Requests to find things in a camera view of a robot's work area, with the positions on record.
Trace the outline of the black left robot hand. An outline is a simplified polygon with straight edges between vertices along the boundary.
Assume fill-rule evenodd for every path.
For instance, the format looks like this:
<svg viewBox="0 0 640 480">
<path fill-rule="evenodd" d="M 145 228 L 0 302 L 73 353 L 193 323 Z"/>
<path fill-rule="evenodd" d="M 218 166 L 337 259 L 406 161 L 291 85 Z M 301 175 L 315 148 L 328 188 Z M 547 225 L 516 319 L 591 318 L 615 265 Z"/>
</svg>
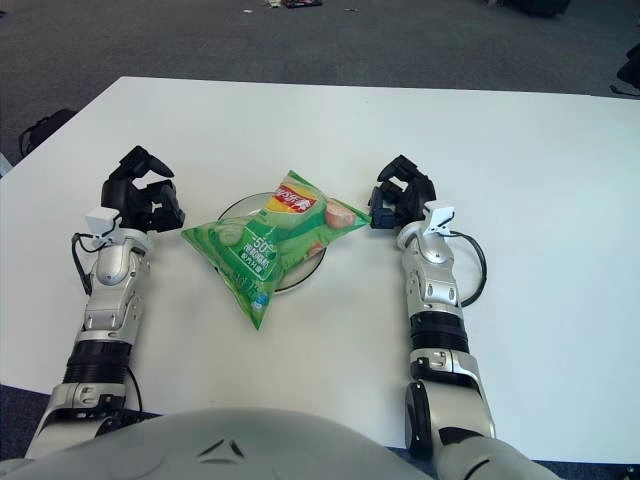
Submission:
<svg viewBox="0 0 640 480">
<path fill-rule="evenodd" d="M 153 172 L 162 181 L 138 188 L 134 181 Z M 132 148 L 104 182 L 101 206 L 119 212 L 122 228 L 158 233 L 182 228 L 185 213 L 180 208 L 172 170 L 142 146 Z"/>
</svg>

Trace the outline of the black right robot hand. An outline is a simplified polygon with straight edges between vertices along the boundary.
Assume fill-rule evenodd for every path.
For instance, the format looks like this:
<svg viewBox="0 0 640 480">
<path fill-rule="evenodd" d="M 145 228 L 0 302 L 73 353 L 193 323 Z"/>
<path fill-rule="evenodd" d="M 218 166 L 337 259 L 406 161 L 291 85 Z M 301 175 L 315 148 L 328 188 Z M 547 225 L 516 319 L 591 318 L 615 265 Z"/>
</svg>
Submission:
<svg viewBox="0 0 640 480">
<path fill-rule="evenodd" d="M 404 155 L 386 165 L 377 181 L 368 202 L 373 229 L 403 228 L 424 220 L 424 204 L 436 199 L 431 179 Z"/>
</svg>

